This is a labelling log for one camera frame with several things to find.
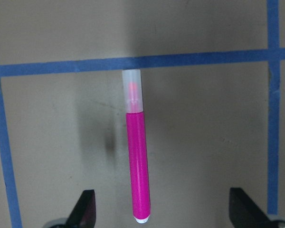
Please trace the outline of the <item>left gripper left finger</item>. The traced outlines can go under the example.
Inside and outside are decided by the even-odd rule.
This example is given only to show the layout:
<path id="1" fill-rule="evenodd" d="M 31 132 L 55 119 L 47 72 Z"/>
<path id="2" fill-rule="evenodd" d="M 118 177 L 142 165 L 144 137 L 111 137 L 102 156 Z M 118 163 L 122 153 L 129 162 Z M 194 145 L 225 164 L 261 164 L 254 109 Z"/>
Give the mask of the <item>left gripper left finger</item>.
<path id="1" fill-rule="evenodd" d="M 95 227 L 95 191 L 84 190 L 69 215 L 66 228 Z"/>

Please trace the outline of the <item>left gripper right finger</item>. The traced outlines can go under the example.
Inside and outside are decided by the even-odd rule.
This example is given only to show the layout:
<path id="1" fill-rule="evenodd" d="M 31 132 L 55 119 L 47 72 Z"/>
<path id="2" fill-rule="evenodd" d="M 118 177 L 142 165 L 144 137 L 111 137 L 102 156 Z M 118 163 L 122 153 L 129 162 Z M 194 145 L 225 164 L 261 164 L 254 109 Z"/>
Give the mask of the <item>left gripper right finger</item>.
<path id="1" fill-rule="evenodd" d="M 229 219 L 234 228 L 271 226 L 271 220 L 241 188 L 229 190 Z"/>

